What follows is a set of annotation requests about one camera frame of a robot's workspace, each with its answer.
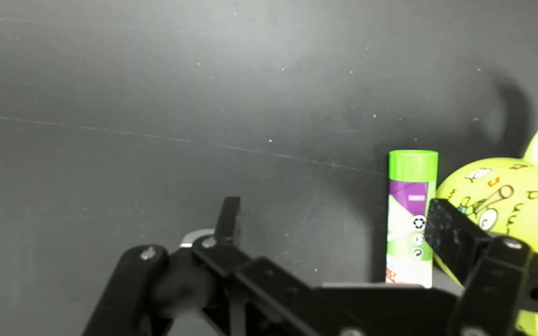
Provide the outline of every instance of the dark gray wall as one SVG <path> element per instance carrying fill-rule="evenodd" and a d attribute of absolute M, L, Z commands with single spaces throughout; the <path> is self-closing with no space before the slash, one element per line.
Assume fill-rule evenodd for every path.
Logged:
<path fill-rule="evenodd" d="M 388 149 L 444 175 L 536 126 L 532 0 L 0 0 L 0 333 L 78 333 L 125 248 L 226 193 L 252 255 L 371 279 Z"/>

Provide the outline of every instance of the screw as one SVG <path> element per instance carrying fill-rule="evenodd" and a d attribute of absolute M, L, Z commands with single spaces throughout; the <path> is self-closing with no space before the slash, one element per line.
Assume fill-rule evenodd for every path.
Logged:
<path fill-rule="evenodd" d="M 504 238 L 504 244 L 508 248 L 511 248 L 511 249 L 521 249 L 523 248 L 523 244 L 519 240 L 515 240 L 515 238 Z"/>
<path fill-rule="evenodd" d="M 194 296 L 194 287 L 185 285 L 177 290 L 179 300 L 190 300 Z"/>
<path fill-rule="evenodd" d="M 274 276 L 274 268 L 265 268 L 265 276 Z"/>
<path fill-rule="evenodd" d="M 216 244 L 216 238 L 214 236 L 207 236 L 201 240 L 201 246 L 203 248 L 213 248 Z"/>
<path fill-rule="evenodd" d="M 287 296 L 297 296 L 300 290 L 298 290 L 298 287 L 295 287 L 295 285 L 289 285 L 287 289 L 285 289 L 285 294 Z"/>
<path fill-rule="evenodd" d="M 487 336 L 487 332 L 478 326 L 463 326 L 461 336 Z"/>
<path fill-rule="evenodd" d="M 364 336 L 364 332 L 360 328 L 341 328 L 340 336 Z"/>
<path fill-rule="evenodd" d="M 157 249 L 153 246 L 147 246 L 142 249 L 140 259 L 153 259 Z"/>

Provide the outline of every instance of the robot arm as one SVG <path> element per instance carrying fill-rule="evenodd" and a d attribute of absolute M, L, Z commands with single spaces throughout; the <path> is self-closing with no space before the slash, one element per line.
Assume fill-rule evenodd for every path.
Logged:
<path fill-rule="evenodd" d="M 496 336 L 519 309 L 538 311 L 538 253 L 489 236 L 446 199 L 433 199 L 426 240 L 465 285 L 440 289 L 308 287 L 270 259 L 237 248 L 239 197 L 226 197 L 214 231 L 168 253 L 134 246 L 115 264 L 84 336 L 160 336 L 198 309 L 224 336 Z"/>

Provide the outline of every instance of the product label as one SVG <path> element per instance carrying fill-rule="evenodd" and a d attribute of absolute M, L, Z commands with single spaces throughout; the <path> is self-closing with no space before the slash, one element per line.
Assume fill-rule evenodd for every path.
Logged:
<path fill-rule="evenodd" d="M 433 186 L 429 182 L 390 180 L 386 218 L 386 281 L 433 281 L 433 251 L 424 240 L 426 208 Z"/>

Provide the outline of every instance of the glue stick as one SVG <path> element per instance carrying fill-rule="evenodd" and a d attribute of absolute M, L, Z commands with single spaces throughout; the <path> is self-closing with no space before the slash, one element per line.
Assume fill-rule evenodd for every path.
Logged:
<path fill-rule="evenodd" d="M 426 210 L 435 195 L 437 150 L 388 152 L 386 270 L 390 283 L 431 287 L 433 251 L 424 240 Z"/>

